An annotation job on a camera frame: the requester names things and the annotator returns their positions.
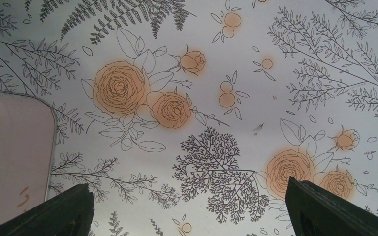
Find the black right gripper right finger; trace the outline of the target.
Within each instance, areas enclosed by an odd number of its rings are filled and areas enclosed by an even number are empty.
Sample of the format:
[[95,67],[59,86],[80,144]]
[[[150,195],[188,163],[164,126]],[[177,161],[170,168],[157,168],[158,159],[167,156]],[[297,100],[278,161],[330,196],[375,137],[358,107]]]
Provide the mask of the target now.
[[288,214],[297,236],[378,236],[378,217],[310,181],[288,180]]

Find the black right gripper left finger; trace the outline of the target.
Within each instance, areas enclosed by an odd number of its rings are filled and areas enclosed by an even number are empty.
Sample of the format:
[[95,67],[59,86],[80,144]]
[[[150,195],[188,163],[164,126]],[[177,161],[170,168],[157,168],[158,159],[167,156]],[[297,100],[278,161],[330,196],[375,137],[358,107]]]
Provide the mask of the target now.
[[0,236],[87,236],[94,194],[78,184],[0,225]]

